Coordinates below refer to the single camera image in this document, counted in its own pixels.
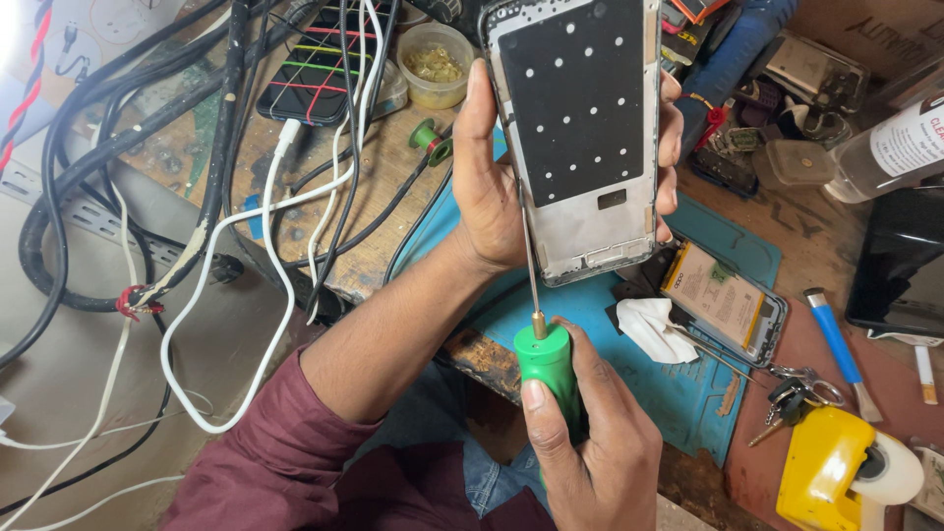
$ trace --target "hand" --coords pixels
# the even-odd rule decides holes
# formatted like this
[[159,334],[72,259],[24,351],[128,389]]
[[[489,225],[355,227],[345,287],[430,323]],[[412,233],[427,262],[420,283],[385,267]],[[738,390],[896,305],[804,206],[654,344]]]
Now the hand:
[[558,529],[654,530],[662,435],[580,327],[560,317],[573,343],[574,372],[590,419],[576,449],[550,389],[521,386],[528,437],[541,464]]
[[[667,242],[672,232],[661,214],[678,206],[676,175],[672,167],[682,149],[682,113],[672,104],[682,94],[674,77],[662,72],[659,189],[656,197],[656,239]],[[458,232],[475,255],[496,270],[523,266],[525,255],[521,206],[518,204],[514,172],[508,164],[496,163],[492,128],[497,118],[495,96],[484,60],[475,60],[469,71],[465,104],[453,129],[455,161],[452,193],[462,212]]]
[[678,179],[675,164],[682,155],[682,131],[684,118],[675,108],[675,100],[682,96],[682,85],[662,70],[659,105],[659,188],[655,198],[656,224],[655,239],[660,242],[672,241],[672,231],[663,220],[663,215],[672,214],[679,207],[679,196],[675,188]]

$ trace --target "brass screwdriver tip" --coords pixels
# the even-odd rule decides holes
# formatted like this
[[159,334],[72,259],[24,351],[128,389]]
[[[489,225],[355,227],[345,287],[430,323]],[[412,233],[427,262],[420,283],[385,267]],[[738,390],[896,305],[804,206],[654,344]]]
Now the brass screwdriver tip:
[[531,326],[534,329],[535,339],[548,338],[548,321],[544,317],[544,312],[534,312],[531,314]]

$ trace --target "maroon sleeve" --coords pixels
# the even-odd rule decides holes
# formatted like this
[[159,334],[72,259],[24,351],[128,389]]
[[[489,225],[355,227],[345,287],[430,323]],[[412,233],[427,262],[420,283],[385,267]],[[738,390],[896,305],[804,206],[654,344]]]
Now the maroon sleeve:
[[347,422],[285,360],[236,426],[204,448],[160,523],[164,531],[297,529],[338,512],[332,485],[379,428]]

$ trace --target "cardboard box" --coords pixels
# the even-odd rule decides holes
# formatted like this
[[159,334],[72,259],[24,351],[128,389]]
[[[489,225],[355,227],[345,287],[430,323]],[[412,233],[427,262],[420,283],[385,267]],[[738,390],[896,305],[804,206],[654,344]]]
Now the cardboard box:
[[813,0],[787,27],[891,80],[944,54],[944,2]]

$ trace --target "white tissue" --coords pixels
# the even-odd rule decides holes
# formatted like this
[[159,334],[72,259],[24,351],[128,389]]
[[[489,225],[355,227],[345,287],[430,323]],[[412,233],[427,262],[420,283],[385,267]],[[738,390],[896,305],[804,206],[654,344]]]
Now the white tissue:
[[669,299],[626,299],[616,306],[619,330],[658,363],[688,363],[699,359],[695,347],[672,328]]

